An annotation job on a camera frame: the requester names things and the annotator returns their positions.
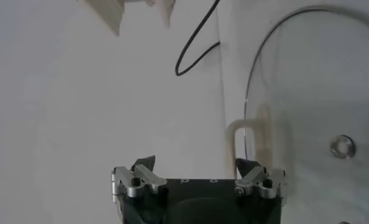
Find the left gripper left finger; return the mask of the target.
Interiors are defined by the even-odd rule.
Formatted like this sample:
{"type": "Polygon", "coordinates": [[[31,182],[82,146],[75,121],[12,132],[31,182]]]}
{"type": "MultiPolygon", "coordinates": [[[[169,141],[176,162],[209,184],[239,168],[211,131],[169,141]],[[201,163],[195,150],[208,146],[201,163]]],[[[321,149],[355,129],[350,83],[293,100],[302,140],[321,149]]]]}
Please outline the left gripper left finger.
{"type": "Polygon", "coordinates": [[[138,198],[146,190],[157,195],[166,185],[167,179],[153,173],[156,157],[139,158],[127,169],[125,166],[115,167],[111,171],[112,197],[126,195],[129,198],[138,198]]]}

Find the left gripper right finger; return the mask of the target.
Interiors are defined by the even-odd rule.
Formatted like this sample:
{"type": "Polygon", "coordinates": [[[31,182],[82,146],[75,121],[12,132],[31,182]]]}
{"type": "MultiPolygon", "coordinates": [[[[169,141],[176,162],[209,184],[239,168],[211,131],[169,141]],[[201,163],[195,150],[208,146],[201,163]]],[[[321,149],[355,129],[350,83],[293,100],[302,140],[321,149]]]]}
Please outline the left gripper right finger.
{"type": "Polygon", "coordinates": [[[235,193],[239,197],[258,194],[261,198],[286,198],[286,172],[282,169],[269,171],[256,161],[238,158],[236,168],[241,178],[235,180],[235,193]]]}

